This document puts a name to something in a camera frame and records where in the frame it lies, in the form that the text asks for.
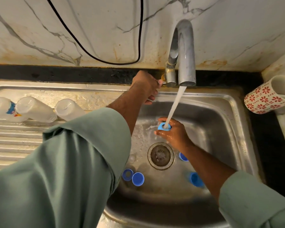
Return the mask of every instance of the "black granite countertop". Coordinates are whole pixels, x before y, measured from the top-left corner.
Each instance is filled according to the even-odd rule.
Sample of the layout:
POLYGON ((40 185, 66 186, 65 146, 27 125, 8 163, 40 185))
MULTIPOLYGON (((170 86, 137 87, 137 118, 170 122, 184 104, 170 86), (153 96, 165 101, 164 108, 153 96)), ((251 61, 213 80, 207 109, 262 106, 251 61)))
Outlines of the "black granite countertop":
MULTIPOLYGON (((131 84, 139 69, 0 65, 0 79, 41 82, 131 84)), ((163 70, 148 70, 160 78, 163 70)), ((240 88, 243 96, 263 83, 260 73, 196 71, 197 86, 240 88)), ((285 196, 285 139, 275 113, 248 111, 266 184, 285 196)))

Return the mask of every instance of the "sleeve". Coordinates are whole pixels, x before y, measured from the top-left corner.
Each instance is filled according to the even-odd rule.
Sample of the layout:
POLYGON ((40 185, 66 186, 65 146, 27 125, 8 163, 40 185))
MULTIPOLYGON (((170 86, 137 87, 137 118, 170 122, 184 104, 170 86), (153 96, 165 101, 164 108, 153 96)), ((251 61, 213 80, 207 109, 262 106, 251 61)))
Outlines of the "sleeve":
POLYGON ((219 205, 232 228, 285 228, 285 197, 244 171, 223 184, 219 205))
POLYGON ((0 227, 96 227, 130 149, 129 127, 110 108, 51 127, 0 171, 0 227))

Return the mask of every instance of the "drain strainer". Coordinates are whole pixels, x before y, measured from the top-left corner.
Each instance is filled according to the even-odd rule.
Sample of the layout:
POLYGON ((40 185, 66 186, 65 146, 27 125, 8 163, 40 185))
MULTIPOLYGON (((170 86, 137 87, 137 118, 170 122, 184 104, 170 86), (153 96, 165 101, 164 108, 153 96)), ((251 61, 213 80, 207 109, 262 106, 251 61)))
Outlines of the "drain strainer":
POLYGON ((168 169, 174 162, 172 148, 164 142, 156 142, 148 150, 150 164, 158 170, 168 169))

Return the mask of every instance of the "faucet spout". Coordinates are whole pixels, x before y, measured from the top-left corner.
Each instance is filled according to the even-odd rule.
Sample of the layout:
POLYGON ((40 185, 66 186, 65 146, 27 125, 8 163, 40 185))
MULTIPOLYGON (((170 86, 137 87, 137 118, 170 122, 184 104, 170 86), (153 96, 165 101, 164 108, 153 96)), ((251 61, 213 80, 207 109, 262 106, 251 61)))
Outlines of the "faucet spout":
POLYGON ((166 85, 176 85, 175 66, 179 62, 178 84, 180 86, 195 86, 195 54, 193 28, 189 20, 181 20, 176 25, 168 61, 165 66, 166 85))

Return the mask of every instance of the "red floral mug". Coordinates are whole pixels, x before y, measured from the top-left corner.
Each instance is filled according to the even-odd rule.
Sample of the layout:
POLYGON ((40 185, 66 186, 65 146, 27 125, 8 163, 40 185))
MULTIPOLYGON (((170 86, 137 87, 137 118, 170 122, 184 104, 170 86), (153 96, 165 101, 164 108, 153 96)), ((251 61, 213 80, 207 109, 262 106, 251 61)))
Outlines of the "red floral mug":
POLYGON ((285 106, 285 75, 274 76, 244 98, 245 106, 255 114, 264 114, 285 106))

